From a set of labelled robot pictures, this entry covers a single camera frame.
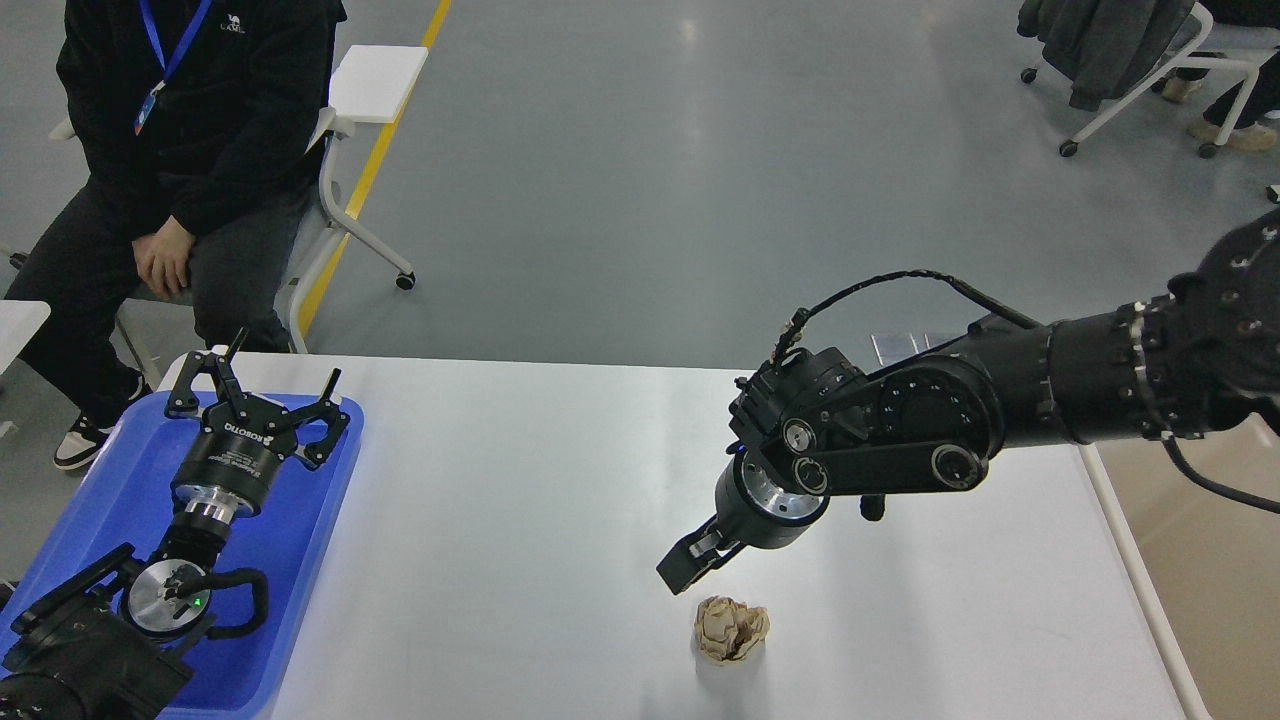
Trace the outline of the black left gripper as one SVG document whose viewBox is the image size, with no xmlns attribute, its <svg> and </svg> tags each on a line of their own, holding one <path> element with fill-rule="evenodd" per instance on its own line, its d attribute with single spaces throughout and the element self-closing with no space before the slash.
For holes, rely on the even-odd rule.
<svg viewBox="0 0 1280 720">
<path fill-rule="evenodd" d="M 349 425 L 349 415 L 335 396 L 342 369 L 334 368 L 321 393 L 296 410 L 273 398 L 241 388 L 232 360 L 248 337 L 242 327 L 224 351 L 191 352 L 170 389 L 164 414 L 169 419 L 195 418 L 200 429 L 180 461 L 172 483 L 174 512 L 205 514 L 214 519 L 255 518 L 275 483 L 285 459 L 297 452 L 310 471 L 333 455 Z M 216 402 L 201 407 L 193 382 L 207 375 Z M 298 439 L 305 427 L 320 424 L 323 436 Z"/>
</svg>

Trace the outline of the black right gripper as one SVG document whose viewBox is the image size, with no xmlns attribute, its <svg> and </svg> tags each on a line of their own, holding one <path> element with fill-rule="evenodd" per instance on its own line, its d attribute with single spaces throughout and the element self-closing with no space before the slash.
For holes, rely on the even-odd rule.
<svg viewBox="0 0 1280 720">
<path fill-rule="evenodd" d="M 751 454 L 735 454 L 716 486 L 716 518 L 680 538 L 655 571 L 671 594 L 681 594 L 745 546 L 780 550 L 791 544 L 828 506 L 827 497 L 777 486 Z"/>
</svg>

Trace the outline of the seated person's hand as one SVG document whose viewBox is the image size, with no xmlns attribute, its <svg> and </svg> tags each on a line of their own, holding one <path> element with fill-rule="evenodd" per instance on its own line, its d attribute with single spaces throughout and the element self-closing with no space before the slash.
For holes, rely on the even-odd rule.
<svg viewBox="0 0 1280 720">
<path fill-rule="evenodd" d="M 172 300 L 189 284 L 189 258 L 196 237 L 175 217 L 169 217 L 152 233 L 132 241 L 138 278 L 151 293 Z"/>
</svg>

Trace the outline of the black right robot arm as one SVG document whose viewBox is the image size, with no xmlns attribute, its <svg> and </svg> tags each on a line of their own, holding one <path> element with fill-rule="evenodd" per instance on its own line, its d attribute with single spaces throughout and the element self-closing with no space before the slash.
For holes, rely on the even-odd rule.
<svg viewBox="0 0 1280 720">
<path fill-rule="evenodd" d="M 1277 214 L 1219 240 L 1167 292 L 1111 313 L 1041 324 L 954 277 L 987 310 L 951 341 L 873 373 L 837 348 L 797 346 L 800 307 L 769 357 L 736 379 L 731 462 L 714 515 L 657 571 L 678 594 L 746 547 L 777 550 L 835 496 L 870 521 L 890 495 L 963 492 L 1005 448 L 1157 439 L 1193 483 L 1268 512 L 1277 502 L 1194 470 L 1181 438 L 1261 416 L 1277 427 Z"/>
</svg>

